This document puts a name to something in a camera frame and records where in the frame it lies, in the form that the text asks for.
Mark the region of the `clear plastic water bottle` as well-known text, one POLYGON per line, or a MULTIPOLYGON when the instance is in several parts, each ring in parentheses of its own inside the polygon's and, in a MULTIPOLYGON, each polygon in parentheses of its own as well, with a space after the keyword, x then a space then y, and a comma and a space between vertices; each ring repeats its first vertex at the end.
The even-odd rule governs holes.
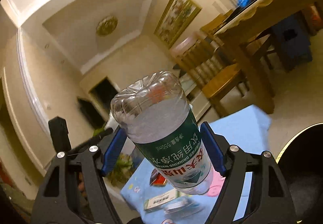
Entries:
POLYGON ((179 79, 148 75, 119 92, 111 112, 127 137, 166 180, 189 195, 208 192, 212 164, 179 79))

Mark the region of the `black round trash bin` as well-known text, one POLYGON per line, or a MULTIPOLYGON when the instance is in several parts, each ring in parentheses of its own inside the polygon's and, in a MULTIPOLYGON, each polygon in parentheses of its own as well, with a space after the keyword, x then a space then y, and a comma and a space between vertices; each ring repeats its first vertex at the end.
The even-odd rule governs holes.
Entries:
POLYGON ((297 133, 276 162, 286 180, 298 223, 322 223, 322 123, 297 133))

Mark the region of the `green white box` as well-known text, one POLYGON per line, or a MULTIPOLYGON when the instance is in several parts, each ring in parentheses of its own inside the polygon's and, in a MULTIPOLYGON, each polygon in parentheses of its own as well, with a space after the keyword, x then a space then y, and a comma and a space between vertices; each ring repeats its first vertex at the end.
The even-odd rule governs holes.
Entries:
POLYGON ((179 190, 173 188, 165 193, 155 196, 150 199, 146 199, 144 202, 144 211, 154 212, 159 210, 164 204, 174 201, 180 197, 186 196, 187 194, 180 192, 179 190))

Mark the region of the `red small packet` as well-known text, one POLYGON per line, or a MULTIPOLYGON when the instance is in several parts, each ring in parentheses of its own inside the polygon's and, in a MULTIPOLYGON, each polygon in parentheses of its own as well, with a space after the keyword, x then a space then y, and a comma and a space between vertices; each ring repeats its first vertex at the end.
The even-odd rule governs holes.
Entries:
POLYGON ((149 185, 163 187, 166 184, 167 184, 166 178, 162 176, 161 173, 158 172, 156 169, 153 169, 149 180, 149 185))

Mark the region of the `round ceiling lamp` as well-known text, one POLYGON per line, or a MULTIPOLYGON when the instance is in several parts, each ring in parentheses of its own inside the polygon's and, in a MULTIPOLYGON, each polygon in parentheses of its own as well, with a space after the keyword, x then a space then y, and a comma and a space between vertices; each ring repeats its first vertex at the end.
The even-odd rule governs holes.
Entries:
POLYGON ((115 16, 107 16, 98 23, 96 34, 105 37, 113 33, 118 25, 118 19, 115 16))

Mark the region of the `wooden dining table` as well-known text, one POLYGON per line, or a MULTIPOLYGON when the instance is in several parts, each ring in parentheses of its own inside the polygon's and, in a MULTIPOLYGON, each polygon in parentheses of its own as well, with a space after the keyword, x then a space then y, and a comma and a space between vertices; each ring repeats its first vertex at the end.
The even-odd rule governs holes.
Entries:
POLYGON ((322 0, 256 0, 214 35, 236 59, 254 92, 256 105, 267 114, 275 108, 271 83, 262 65, 247 53, 245 43, 310 4, 322 9, 322 0))

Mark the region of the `gold framed bird painting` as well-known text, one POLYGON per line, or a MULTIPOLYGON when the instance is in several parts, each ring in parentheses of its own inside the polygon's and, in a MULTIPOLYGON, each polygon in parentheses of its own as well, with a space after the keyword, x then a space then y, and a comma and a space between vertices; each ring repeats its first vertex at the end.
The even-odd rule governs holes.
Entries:
POLYGON ((169 0, 154 34, 171 48, 201 10, 193 0, 169 0))

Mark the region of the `wooden chair near table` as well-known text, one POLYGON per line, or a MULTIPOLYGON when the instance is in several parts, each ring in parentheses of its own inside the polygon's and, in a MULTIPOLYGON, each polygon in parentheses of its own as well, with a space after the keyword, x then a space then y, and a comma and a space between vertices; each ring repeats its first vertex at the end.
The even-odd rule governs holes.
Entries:
POLYGON ((182 43, 170 49, 175 62, 202 91, 220 118, 228 116, 220 103, 233 88, 243 97, 239 87, 243 83, 250 90, 247 79, 237 63, 226 65, 217 49, 200 35, 194 33, 182 43))

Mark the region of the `blue plastic stool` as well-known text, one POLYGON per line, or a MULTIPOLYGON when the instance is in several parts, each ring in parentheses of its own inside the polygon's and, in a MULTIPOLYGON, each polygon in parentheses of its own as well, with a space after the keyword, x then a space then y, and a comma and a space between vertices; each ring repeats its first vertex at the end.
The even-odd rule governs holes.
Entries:
POLYGON ((268 30, 274 49, 287 72, 301 63, 313 60, 309 35, 298 13, 281 20, 268 30))

